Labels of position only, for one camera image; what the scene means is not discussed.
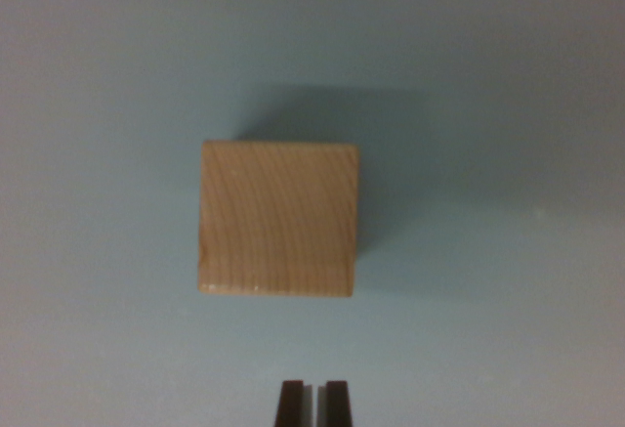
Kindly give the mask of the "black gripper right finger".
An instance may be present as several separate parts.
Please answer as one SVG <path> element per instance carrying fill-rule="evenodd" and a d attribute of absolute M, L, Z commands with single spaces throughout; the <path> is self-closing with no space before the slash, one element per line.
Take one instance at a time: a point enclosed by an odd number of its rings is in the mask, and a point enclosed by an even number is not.
<path fill-rule="evenodd" d="M 316 426 L 353 426 L 349 384 L 346 380 L 327 381 L 318 387 Z"/>

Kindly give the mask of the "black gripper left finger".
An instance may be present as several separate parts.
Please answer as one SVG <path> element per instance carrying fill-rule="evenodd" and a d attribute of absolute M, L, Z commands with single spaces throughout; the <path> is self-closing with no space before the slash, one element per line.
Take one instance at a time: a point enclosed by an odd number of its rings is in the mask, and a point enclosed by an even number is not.
<path fill-rule="evenodd" d="M 311 427 L 313 425 L 313 388 L 303 380 L 282 382 L 274 427 Z"/>

